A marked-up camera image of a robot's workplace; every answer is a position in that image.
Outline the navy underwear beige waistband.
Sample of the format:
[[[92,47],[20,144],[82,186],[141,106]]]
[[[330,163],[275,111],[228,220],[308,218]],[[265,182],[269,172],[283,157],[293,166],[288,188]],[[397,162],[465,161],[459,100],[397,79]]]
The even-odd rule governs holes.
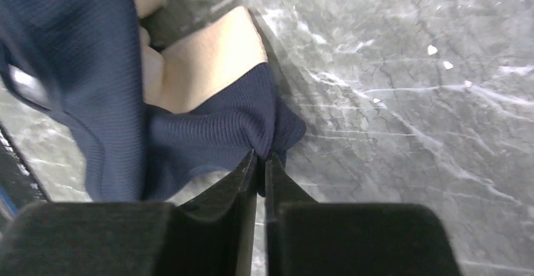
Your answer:
[[[156,52],[134,0],[1,0],[1,78],[69,128],[98,202],[166,200],[249,151],[284,159],[306,130],[242,6]]]

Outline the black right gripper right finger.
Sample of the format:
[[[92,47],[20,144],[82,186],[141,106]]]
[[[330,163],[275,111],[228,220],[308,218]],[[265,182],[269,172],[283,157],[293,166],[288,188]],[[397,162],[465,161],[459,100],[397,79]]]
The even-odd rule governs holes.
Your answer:
[[[419,204],[314,200],[264,164],[268,275],[460,275],[445,228]]]

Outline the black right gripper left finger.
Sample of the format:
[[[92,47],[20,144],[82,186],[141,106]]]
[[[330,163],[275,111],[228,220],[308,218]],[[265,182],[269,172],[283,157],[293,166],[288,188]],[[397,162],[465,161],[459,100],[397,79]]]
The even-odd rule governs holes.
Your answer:
[[[249,275],[254,152],[210,188],[169,202],[35,202],[1,238],[2,275]]]

